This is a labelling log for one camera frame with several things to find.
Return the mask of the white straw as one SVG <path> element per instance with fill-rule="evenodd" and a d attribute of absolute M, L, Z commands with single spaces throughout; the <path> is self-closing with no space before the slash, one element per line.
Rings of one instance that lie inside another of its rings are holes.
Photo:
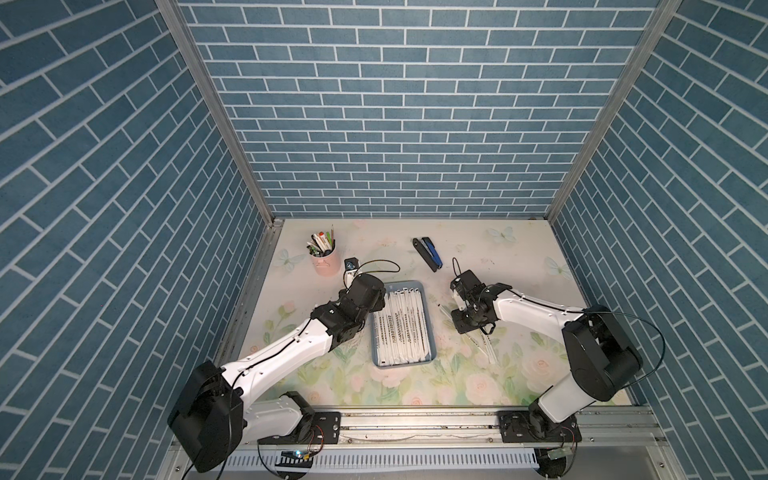
<path fill-rule="evenodd" d="M 386 345 L 386 335 L 381 323 L 382 315 L 380 312 L 373 314 L 373 342 L 375 345 L 375 363 L 379 368 L 385 368 L 390 365 L 388 346 Z"/>
<path fill-rule="evenodd" d="M 391 329 L 391 315 L 389 310 L 389 304 L 386 303 L 384 309 L 382 310 L 382 330 L 384 332 L 385 337 L 385 343 L 386 343 L 386 350 L 387 350 L 387 362 L 390 365 L 394 365 L 397 361 L 397 351 L 394 344 L 394 337 L 392 336 L 392 329 Z"/>

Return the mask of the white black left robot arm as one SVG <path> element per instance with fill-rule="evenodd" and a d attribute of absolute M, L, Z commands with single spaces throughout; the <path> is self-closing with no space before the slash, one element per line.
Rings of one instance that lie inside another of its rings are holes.
<path fill-rule="evenodd" d="M 272 401 L 262 395 L 304 364 L 325 355 L 360 332 L 368 316 L 385 306 L 386 287 L 362 274 L 335 301 L 255 354 L 216 366 L 205 361 L 182 387 L 168 416 L 193 467 L 208 472 L 226 462 L 243 442 L 278 438 L 308 442 L 315 411 L 297 392 Z"/>

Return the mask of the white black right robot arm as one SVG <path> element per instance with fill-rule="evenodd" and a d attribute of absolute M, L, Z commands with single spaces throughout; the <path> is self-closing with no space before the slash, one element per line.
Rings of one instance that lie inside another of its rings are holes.
<path fill-rule="evenodd" d="M 502 435 L 512 441 L 581 440 L 575 414 L 608 401 L 643 366 L 643 360 L 616 314 L 601 305 L 567 308 L 532 298 L 503 283 L 486 285 L 470 270 L 450 283 L 458 308 L 456 330 L 489 335 L 496 324 L 522 325 L 562 343 L 569 372 L 534 400 L 527 412 L 500 415 Z"/>

